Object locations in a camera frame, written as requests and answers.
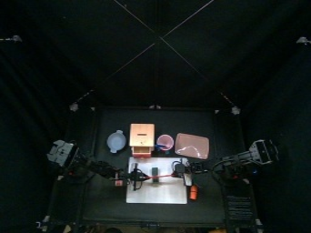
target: cable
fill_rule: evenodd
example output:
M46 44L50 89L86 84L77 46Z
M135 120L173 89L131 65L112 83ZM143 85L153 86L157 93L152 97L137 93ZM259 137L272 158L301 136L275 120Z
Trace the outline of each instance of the cable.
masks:
M155 177L145 177L145 178L160 178L160 177L172 177L172 174L169 174L169 175L160 175L160 176L155 176Z

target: black enclosure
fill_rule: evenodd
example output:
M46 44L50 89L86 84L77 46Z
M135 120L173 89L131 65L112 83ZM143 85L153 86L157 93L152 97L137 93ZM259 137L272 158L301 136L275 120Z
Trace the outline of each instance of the black enclosure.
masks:
M109 111L129 109L159 125L165 114L192 122L193 133L220 141L219 157L272 139L279 161L251 189L259 219L265 232L309 232L311 45L296 43L311 40L309 12L307 0L1 1L0 231L34 232L58 201L52 142L73 137L98 152L105 135L86 136L86 122L111 130ZM89 213L92 203L78 203L88 187L78 190L58 203L72 207L68 221Z

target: red object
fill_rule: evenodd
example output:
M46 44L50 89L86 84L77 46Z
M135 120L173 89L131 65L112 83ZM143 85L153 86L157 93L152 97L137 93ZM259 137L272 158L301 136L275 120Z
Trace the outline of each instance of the red object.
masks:
M189 188L189 198L192 200L196 200L196 198L197 198L197 186L191 186L191 188Z

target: light fixture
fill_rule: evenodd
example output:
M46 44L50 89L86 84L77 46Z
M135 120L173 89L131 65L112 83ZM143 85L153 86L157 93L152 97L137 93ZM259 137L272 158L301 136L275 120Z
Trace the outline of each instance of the light fixture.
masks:
M307 43L311 44L311 41L307 40L307 38L303 37L303 36L296 41L296 44L304 44L304 45L307 45Z
M21 38L18 35L12 36L10 38L0 38L0 42L2 41L13 41L13 42L21 42Z

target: small object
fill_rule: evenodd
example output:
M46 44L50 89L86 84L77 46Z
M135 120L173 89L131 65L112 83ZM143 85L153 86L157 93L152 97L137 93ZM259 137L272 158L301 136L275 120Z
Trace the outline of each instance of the small object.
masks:
M153 182L153 183L159 183L159 178L157 178L159 169L157 169L157 167L152 167L152 169L151 169L151 174L152 174L152 177L156 177L156 178L152 178L152 182Z
M123 135L121 130L116 130L116 132L108 137L107 145L111 148L111 152L116 153L125 145L125 136Z
M78 105L76 104L76 103L73 103L73 104L70 104L69 105L69 109L70 109L70 111L77 111L77 109L78 109Z
M173 146L173 139L169 135L161 135L157 138L156 144L163 146L163 147L160 147L160 150L168 151L168 150L171 150L171 148Z
M196 200L196 198L197 198L197 186L191 186L191 188L189 188L189 198L192 200Z

